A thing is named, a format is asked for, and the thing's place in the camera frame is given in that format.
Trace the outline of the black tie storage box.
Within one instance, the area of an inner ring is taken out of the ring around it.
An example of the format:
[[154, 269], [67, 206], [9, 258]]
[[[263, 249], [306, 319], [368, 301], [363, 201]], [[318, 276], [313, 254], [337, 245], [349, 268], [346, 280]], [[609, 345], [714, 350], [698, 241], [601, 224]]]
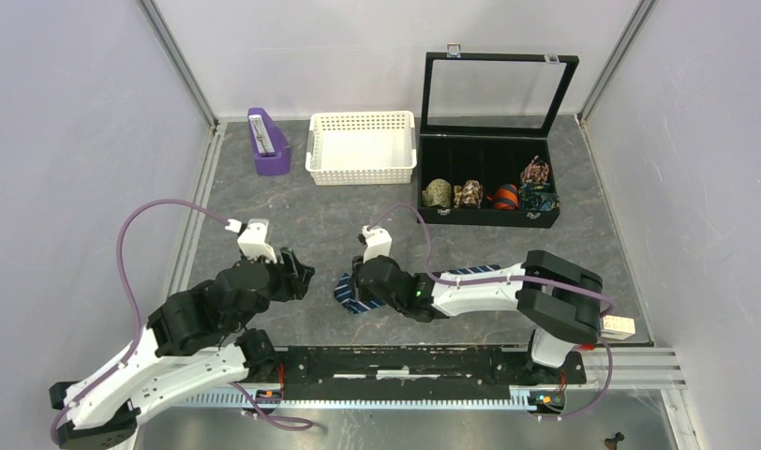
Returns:
[[[572, 54], [467, 52], [457, 44], [427, 52], [419, 127], [416, 206], [428, 224], [549, 229], [548, 212], [494, 210], [487, 195], [504, 184], [521, 187], [520, 174], [539, 156], [559, 195], [548, 137], [580, 59]], [[434, 179], [452, 186], [470, 179], [484, 187], [479, 209], [423, 207], [422, 190]]]

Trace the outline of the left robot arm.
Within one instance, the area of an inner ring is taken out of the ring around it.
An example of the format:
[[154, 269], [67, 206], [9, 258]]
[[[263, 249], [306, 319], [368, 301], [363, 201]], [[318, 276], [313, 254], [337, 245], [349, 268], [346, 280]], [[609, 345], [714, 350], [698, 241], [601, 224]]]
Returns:
[[248, 323], [274, 302], [301, 300], [315, 274], [284, 247], [242, 259], [172, 294], [110, 362], [50, 388], [51, 439], [61, 449], [110, 449], [172, 404], [223, 384], [279, 381], [268, 334]]

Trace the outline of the blue yellow patterned tie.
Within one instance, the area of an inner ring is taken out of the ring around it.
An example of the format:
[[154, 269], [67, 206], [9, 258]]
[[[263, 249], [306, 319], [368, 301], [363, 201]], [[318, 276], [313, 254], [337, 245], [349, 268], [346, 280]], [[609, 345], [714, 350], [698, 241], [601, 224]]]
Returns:
[[550, 183], [524, 183], [518, 194], [522, 210], [548, 212], [560, 207], [560, 197]]

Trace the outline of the brown floral rolled tie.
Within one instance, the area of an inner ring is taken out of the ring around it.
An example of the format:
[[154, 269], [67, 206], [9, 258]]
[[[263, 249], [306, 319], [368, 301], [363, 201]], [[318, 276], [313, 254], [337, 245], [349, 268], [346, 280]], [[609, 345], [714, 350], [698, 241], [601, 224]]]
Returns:
[[478, 181], [470, 179], [463, 185], [453, 186], [454, 208], [479, 209], [484, 199], [484, 187]]

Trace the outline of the small black object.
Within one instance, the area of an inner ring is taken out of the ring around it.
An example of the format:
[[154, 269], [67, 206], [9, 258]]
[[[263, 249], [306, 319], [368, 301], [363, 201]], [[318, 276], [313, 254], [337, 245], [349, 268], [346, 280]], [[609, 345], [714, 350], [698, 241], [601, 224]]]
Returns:
[[607, 450], [617, 450], [619, 448], [619, 443], [625, 440], [625, 436], [621, 432], [616, 432], [614, 436], [610, 438], [606, 438], [604, 440], [604, 447]]

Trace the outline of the white lego block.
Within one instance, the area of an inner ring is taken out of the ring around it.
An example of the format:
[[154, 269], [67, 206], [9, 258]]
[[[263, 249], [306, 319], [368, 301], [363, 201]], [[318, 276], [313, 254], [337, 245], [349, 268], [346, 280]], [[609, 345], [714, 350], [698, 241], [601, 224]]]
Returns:
[[605, 315], [601, 320], [600, 335], [604, 339], [625, 340], [636, 333], [635, 320], [630, 317]]

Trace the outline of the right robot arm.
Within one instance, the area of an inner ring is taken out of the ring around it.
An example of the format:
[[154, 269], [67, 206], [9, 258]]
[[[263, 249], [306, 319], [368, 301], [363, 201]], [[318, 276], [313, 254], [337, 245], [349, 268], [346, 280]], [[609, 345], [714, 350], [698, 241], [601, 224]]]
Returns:
[[427, 273], [408, 273], [388, 256], [363, 261], [335, 290], [337, 302], [353, 313], [388, 306], [419, 323], [474, 312], [512, 311], [536, 329], [524, 358], [527, 375], [547, 383], [575, 347], [593, 345], [601, 319], [611, 307], [597, 274], [544, 250], [524, 262]]

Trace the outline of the white plastic basket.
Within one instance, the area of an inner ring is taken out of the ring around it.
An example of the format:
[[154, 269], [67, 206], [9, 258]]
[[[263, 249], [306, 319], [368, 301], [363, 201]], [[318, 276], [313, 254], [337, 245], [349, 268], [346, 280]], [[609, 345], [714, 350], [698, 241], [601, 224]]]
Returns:
[[315, 113], [305, 167], [321, 187], [408, 184], [417, 165], [415, 141], [409, 111]]

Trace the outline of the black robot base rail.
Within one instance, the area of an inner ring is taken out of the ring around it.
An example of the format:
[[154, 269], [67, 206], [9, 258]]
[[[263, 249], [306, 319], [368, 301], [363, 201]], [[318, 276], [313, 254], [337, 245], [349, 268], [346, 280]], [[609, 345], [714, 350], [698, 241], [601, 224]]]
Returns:
[[557, 368], [520, 347], [290, 346], [276, 349], [246, 377], [279, 383], [286, 400], [503, 400], [512, 386], [583, 384], [579, 352]]

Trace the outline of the purple metronome stand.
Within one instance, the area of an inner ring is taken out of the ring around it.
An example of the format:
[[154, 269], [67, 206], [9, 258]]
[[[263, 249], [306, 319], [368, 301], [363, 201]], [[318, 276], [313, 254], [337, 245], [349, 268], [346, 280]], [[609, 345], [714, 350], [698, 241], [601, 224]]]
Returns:
[[287, 174], [291, 169], [291, 148], [280, 127], [264, 108], [250, 108], [247, 120], [256, 173]]

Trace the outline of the olive green rolled tie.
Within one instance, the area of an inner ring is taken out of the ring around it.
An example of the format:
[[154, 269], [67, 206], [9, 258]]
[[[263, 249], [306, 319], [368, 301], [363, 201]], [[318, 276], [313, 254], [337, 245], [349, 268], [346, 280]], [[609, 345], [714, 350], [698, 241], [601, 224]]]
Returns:
[[452, 207], [453, 186], [443, 178], [432, 180], [422, 190], [423, 207], [448, 209]]

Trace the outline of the orange navy striped rolled tie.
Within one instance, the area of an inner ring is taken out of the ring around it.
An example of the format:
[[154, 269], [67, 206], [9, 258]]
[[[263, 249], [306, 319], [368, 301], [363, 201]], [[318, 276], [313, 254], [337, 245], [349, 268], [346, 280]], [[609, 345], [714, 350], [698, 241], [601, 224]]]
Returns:
[[513, 184], [499, 186], [493, 194], [487, 195], [486, 199], [494, 210], [514, 211], [520, 208], [518, 188]]

